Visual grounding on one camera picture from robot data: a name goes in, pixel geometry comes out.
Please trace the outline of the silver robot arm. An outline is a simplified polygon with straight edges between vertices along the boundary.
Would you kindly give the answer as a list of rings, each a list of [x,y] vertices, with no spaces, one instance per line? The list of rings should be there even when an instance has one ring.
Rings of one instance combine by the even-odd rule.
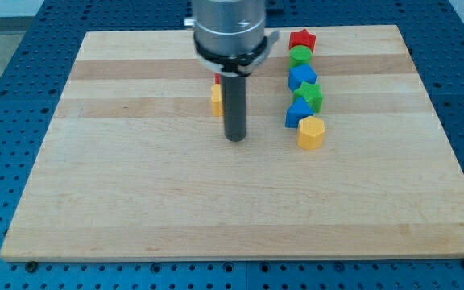
[[[197,58],[220,75],[224,135],[239,142],[247,135],[247,78],[268,58],[280,33],[265,33],[262,0],[192,0]]]

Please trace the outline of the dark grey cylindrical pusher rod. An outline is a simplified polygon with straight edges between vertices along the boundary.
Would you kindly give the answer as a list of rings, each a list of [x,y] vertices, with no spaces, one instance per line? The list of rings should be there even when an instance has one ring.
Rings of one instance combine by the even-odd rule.
[[[239,142],[247,134],[246,78],[221,76],[221,91],[225,136]]]

